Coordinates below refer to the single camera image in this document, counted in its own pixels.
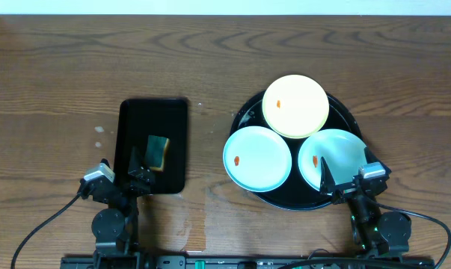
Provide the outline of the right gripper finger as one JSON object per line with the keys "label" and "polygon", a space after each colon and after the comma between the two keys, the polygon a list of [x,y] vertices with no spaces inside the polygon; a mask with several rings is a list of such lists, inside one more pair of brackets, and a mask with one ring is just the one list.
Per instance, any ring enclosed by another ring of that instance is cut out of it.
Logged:
{"label": "right gripper finger", "polygon": [[336,183],[324,157],[320,158],[320,165],[321,165],[321,180],[319,192],[320,194],[333,193]]}
{"label": "right gripper finger", "polygon": [[379,158],[372,153],[369,147],[365,147],[363,150],[367,164],[379,163],[382,167],[384,166],[384,164],[379,160]]}

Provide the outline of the green yellow sponge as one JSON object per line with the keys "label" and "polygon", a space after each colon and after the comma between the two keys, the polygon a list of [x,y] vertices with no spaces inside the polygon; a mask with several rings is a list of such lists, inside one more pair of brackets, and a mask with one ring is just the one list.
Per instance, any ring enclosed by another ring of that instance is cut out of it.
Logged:
{"label": "green yellow sponge", "polygon": [[144,163],[154,171],[163,171],[165,168],[165,156],[168,152],[170,139],[149,135],[147,138],[147,149],[144,156]]}

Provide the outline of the yellow plate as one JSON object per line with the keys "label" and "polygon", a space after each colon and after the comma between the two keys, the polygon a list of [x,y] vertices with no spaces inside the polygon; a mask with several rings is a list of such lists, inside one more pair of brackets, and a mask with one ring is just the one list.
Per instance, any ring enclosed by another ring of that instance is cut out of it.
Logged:
{"label": "yellow plate", "polygon": [[285,75],[266,89],[262,112],[266,123],[279,135],[302,139],[324,126],[329,101],[315,80],[304,75]]}

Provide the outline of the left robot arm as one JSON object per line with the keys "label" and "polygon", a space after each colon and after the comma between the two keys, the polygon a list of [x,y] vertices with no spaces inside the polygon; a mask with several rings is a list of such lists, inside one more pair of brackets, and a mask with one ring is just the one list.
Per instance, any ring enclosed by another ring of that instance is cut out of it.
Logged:
{"label": "left robot arm", "polygon": [[94,217],[91,231],[96,238],[93,268],[153,268],[154,258],[138,243],[137,198],[151,193],[155,175],[133,147],[126,176],[120,179],[103,159],[80,180],[78,195],[104,203]]}

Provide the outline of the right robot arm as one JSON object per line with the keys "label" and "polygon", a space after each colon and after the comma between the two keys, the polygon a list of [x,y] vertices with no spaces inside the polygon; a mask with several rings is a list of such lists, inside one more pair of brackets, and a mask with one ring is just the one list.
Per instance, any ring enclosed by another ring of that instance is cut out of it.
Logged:
{"label": "right robot arm", "polygon": [[338,184],[325,158],[320,158],[319,192],[330,194],[333,204],[346,203],[352,213],[353,240],[363,248],[365,259],[402,261],[409,251],[411,219],[405,213],[389,210],[382,213],[375,197],[387,189],[391,170],[368,149],[363,150],[366,163],[350,182]]}

